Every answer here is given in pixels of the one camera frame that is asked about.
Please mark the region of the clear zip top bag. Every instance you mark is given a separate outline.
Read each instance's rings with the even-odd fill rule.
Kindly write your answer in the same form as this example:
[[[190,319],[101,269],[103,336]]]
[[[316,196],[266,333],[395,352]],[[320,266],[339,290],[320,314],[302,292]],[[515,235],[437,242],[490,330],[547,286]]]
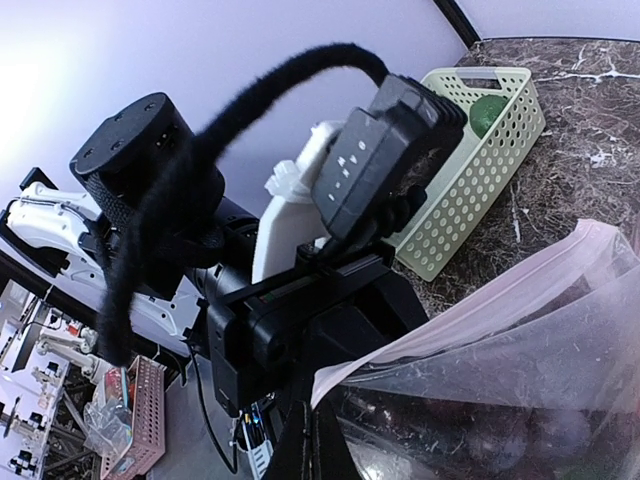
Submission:
[[[635,479],[639,256],[580,220],[393,343],[316,373],[364,479]]]

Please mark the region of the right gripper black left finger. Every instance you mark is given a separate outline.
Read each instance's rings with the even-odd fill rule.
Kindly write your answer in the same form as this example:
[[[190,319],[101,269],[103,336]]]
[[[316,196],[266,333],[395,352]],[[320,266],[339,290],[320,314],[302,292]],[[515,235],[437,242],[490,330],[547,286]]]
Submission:
[[[310,405],[296,400],[291,405],[281,436],[263,478],[266,480],[309,479],[311,454]]]

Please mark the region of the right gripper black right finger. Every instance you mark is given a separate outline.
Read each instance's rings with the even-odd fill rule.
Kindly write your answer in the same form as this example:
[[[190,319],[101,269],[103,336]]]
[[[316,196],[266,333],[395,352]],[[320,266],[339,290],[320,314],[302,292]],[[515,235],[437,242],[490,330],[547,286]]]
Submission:
[[[320,480],[359,480],[331,403],[324,399],[312,413],[311,478]]]

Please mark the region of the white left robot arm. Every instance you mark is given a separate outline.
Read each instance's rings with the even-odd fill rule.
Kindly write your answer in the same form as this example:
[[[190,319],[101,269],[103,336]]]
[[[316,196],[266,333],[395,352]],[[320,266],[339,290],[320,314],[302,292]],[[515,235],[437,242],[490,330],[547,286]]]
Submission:
[[[275,166],[260,217],[227,199],[215,173],[213,195],[194,208],[202,224],[167,238],[146,268],[133,308],[168,332],[177,328],[180,279],[198,289],[200,311],[183,340],[211,362],[216,399],[229,415],[427,321],[411,285],[392,270],[388,245],[337,260],[315,254],[327,231],[313,182],[353,133],[386,139],[389,132],[362,112],[315,125],[298,157]],[[33,170],[2,213],[2,237],[51,275],[104,287],[133,216],[109,180],[140,190],[191,136],[166,95],[134,102],[104,121],[71,163],[83,191],[59,191]]]

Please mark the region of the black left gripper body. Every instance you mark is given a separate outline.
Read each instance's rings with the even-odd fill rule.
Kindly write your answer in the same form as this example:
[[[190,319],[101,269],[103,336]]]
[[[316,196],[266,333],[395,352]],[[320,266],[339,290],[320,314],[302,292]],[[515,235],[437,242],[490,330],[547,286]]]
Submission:
[[[316,371],[356,360],[427,320],[385,253],[301,264],[210,301],[215,398],[231,417],[271,393],[307,398]]]

